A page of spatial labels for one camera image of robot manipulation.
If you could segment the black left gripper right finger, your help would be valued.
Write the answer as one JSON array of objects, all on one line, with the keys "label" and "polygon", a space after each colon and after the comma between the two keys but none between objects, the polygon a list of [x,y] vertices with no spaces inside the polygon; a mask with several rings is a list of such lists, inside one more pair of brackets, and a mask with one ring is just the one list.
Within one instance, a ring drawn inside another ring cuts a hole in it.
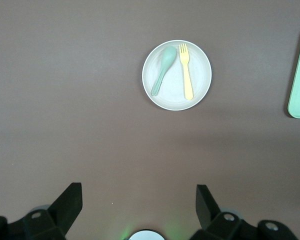
[{"label": "black left gripper right finger", "polygon": [[196,186],[195,211],[201,226],[192,240],[234,240],[241,227],[234,213],[221,211],[206,185]]}]

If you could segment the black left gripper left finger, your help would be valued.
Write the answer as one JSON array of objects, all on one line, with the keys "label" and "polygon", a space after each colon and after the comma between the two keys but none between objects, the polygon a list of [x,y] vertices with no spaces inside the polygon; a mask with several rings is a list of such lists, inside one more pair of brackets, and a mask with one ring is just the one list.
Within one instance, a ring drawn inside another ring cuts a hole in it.
[{"label": "black left gripper left finger", "polygon": [[23,218],[26,239],[64,240],[82,208],[82,184],[73,182],[48,209],[34,210]]}]

